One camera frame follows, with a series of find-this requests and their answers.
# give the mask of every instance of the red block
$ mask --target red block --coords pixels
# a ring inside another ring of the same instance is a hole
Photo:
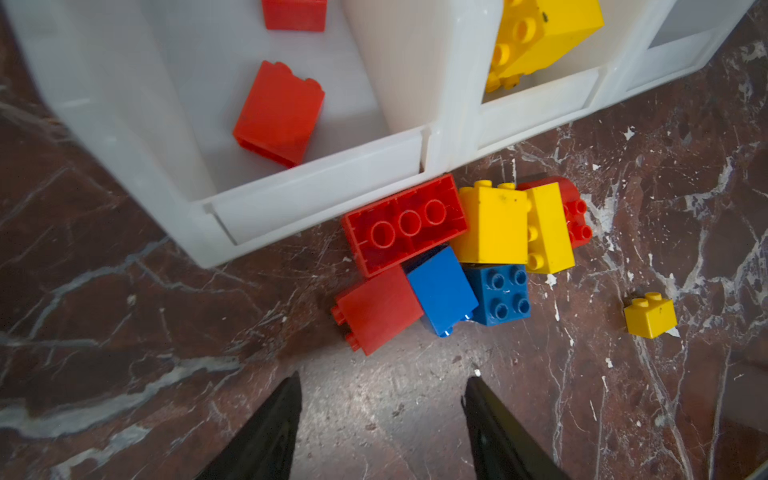
[[[325,96],[312,78],[302,80],[285,64],[263,61],[232,135],[242,148],[295,167],[304,159]]]
[[[424,315],[401,266],[390,268],[336,298],[336,323],[352,330],[346,341],[366,355],[395,338]]]
[[[394,194],[341,219],[366,277],[413,258],[467,230],[450,174]]]
[[[587,203],[581,199],[581,195],[573,182],[565,177],[547,177],[544,180],[518,185],[518,190],[527,190],[554,183],[560,185],[560,196],[565,209],[565,221],[568,223],[571,248],[586,245],[592,238],[592,229],[587,226],[587,221],[584,219],[584,214],[587,213]]]
[[[327,0],[261,0],[267,30],[325,31]]]

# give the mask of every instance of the yellow block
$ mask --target yellow block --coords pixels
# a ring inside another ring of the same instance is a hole
[[[603,25],[598,0],[505,0],[485,91],[514,87]]]
[[[525,190],[528,212],[528,265],[530,273],[557,273],[576,264],[558,184]]]
[[[632,300],[624,309],[629,333],[655,339],[667,330],[677,326],[672,300],[661,298],[661,293],[646,293],[645,298]]]
[[[515,190],[515,184],[493,188],[490,180],[479,180],[474,187],[460,189],[458,195],[469,225],[466,232],[451,240],[458,261],[524,264],[528,259],[525,192]]]

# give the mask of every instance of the small yellow block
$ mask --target small yellow block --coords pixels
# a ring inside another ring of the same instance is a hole
[[[598,0],[505,0],[485,91],[514,87],[603,25]]]
[[[677,326],[672,300],[661,298],[661,293],[646,293],[645,298],[632,300],[624,309],[629,333],[655,339],[662,333]]]
[[[531,201],[528,212],[529,273],[557,273],[576,264],[558,184],[525,190]]]
[[[474,187],[460,189],[458,196],[469,225],[465,233],[451,240],[458,261],[524,264],[528,259],[526,193],[517,191],[515,184],[494,188],[490,180],[479,180]]]

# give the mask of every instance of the bin floor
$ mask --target bin floor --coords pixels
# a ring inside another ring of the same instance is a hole
[[[267,31],[259,0],[142,0],[141,9],[219,191],[285,169],[232,137],[264,60],[326,92],[305,162],[389,134],[340,0],[328,2],[324,33]]]

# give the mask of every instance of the marble countertop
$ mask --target marble countertop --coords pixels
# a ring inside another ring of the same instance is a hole
[[[330,316],[338,220],[195,266],[41,105],[0,16],[2,477],[193,478],[298,370],[293,478],[474,478],[475,371],[582,478],[744,478],[768,458],[768,2],[695,74],[454,172],[573,180],[595,238],[530,319],[420,323],[373,356]],[[660,291],[677,335],[627,333]]]

